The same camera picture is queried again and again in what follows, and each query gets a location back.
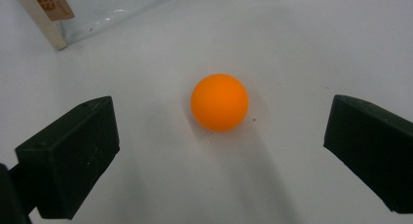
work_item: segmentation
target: white surface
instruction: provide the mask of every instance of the white surface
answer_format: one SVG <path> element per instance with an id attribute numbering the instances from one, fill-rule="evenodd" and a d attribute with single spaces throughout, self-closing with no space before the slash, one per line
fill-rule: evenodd
<path id="1" fill-rule="evenodd" d="M 121 152 L 71 223 L 412 223 L 322 147 L 336 93 L 413 120 L 412 2 L 173 0 L 56 53 L 16 0 L 0 0 L 0 162 L 110 94 Z M 225 134 L 188 109 L 215 72 L 251 98 Z"/>

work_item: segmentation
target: snack package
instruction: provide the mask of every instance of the snack package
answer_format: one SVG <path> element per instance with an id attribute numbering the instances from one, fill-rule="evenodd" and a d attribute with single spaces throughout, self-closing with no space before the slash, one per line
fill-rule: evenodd
<path id="1" fill-rule="evenodd" d="M 19 0 L 57 50 L 166 1 Z"/>

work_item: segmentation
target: clear plastic bag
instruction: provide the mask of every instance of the clear plastic bag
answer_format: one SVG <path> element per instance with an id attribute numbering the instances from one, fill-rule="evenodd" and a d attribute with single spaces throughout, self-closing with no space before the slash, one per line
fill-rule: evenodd
<path id="1" fill-rule="evenodd" d="M 53 20 L 47 7 L 59 6 L 58 0 L 19 0 L 52 45 L 60 50 L 168 0 L 62 0 L 74 13 L 73 19 Z"/>

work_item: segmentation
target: brown sticker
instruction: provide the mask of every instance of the brown sticker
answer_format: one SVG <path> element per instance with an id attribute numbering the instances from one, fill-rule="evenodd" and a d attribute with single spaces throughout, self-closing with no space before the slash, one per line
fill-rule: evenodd
<path id="1" fill-rule="evenodd" d="M 66 0 L 37 0 L 51 21 L 75 17 Z"/>

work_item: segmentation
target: ball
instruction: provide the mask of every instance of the ball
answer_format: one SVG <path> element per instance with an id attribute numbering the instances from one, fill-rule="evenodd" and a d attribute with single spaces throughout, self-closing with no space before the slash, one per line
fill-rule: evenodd
<path id="1" fill-rule="evenodd" d="M 191 110 L 204 128 L 229 131 L 243 121 L 248 110 L 248 94 L 236 78 L 213 74 L 201 80 L 193 90 Z"/>

